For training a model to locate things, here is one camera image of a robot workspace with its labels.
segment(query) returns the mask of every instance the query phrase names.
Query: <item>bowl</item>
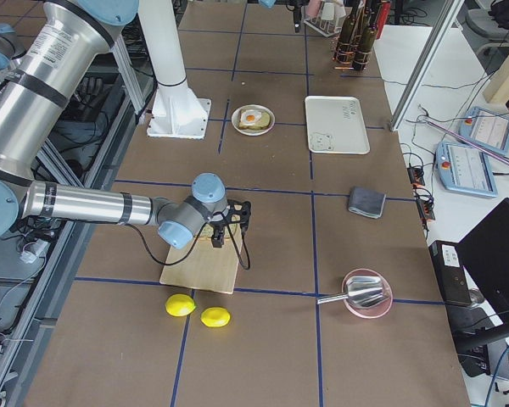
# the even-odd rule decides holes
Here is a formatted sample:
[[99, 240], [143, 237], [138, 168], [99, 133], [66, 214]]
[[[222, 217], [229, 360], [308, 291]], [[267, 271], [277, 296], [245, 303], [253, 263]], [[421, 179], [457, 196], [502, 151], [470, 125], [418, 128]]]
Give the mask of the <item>bowl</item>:
[[380, 318], [390, 311], [390, 307], [392, 306], [392, 290], [390, 289], [389, 283], [381, 276], [379, 273], [369, 269], [356, 269], [352, 270], [341, 283], [341, 291], [343, 291], [346, 287], [347, 280], [349, 280], [352, 276], [377, 276], [381, 277], [381, 281], [383, 282], [383, 293], [388, 295], [389, 297], [385, 299], [382, 303], [376, 305], [372, 308], [360, 309], [356, 308], [349, 303], [346, 299], [344, 299], [345, 306], [347, 309], [352, 312], [356, 316], [360, 316], [360, 318]]
[[[239, 126], [239, 112], [241, 110], [246, 109], [257, 109], [260, 111], [265, 111], [270, 115], [270, 125], [267, 129], [263, 130], [249, 130], [249, 129], [240, 129]], [[268, 131], [271, 130], [273, 125], [275, 125], [275, 116], [273, 115], [273, 112], [269, 110], [265, 106], [260, 106], [259, 104], [246, 104], [245, 106], [242, 106], [241, 108], [237, 108], [234, 113], [232, 113], [232, 125], [234, 126], [234, 129], [239, 131], [241, 134], [244, 134], [245, 136], [262, 136], [263, 134], [266, 134]]]

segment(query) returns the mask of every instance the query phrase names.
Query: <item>metal scoop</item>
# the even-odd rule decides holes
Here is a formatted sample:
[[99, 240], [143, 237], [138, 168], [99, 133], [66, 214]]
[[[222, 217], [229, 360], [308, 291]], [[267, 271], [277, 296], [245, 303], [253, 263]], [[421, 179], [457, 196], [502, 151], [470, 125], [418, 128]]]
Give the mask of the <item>metal scoop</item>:
[[372, 308], [389, 296], [383, 291], [383, 281], [378, 276], [352, 276], [345, 285], [345, 292], [316, 299], [317, 304], [346, 299], [356, 308]]

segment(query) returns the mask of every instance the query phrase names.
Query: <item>pink bowl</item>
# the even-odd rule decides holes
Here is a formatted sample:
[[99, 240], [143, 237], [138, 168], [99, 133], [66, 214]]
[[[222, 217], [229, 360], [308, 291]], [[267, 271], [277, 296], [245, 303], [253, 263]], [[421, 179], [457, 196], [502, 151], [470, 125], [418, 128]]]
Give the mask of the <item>pink bowl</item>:
[[381, 316], [385, 315], [387, 312], [390, 311], [390, 307], [392, 306], [392, 299], [393, 299], [392, 290], [390, 289], [389, 283], [384, 279], [383, 276], [381, 276], [376, 271], [369, 270], [369, 269], [352, 270], [347, 276], [345, 276], [345, 278], [343, 279], [343, 282], [341, 283], [341, 291], [342, 292], [345, 290], [347, 280], [349, 280], [352, 276], [381, 277], [381, 281], [383, 282], [383, 293], [388, 295], [389, 298], [385, 299], [379, 305], [377, 305], [373, 308], [368, 308], [368, 309], [356, 308], [353, 305], [349, 304], [349, 301], [344, 299], [345, 306], [349, 309], [350, 312], [352, 312], [356, 316], [360, 316], [360, 318], [380, 318]]

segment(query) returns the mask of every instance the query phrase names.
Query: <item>blue electronic device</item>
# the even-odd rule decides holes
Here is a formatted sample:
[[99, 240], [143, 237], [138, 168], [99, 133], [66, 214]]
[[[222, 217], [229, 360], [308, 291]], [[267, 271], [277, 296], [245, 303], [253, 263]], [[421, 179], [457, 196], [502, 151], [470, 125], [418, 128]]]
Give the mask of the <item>blue electronic device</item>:
[[441, 142], [436, 150], [439, 178], [446, 189], [478, 197], [498, 196], [485, 153], [465, 144]]
[[460, 135], [501, 155], [509, 151], [509, 118], [476, 106], [460, 124]]

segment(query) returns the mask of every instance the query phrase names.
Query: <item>white plate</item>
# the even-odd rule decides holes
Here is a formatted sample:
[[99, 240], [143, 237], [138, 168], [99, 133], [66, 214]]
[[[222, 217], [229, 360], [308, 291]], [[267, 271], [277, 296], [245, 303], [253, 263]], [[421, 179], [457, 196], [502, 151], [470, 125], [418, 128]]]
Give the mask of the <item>white plate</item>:
[[[260, 111], [267, 112], [270, 115], [270, 125], [267, 129], [264, 130], [249, 130], [249, 129], [240, 129], [238, 128], [239, 125], [239, 112], [241, 110], [247, 110], [247, 109], [256, 109]], [[234, 113], [232, 113], [232, 125], [234, 126], [234, 129], [239, 131], [241, 134], [244, 134], [246, 136], [261, 136], [263, 134], [266, 134], [268, 131], [271, 130], [273, 125], [275, 125], [275, 116], [273, 115], [272, 111], [264, 106], [260, 106], [259, 104], [246, 104], [245, 106], [242, 106], [241, 108], [237, 108]]]
[[307, 142], [313, 153], [369, 153], [370, 143], [357, 98], [308, 96], [305, 119]]

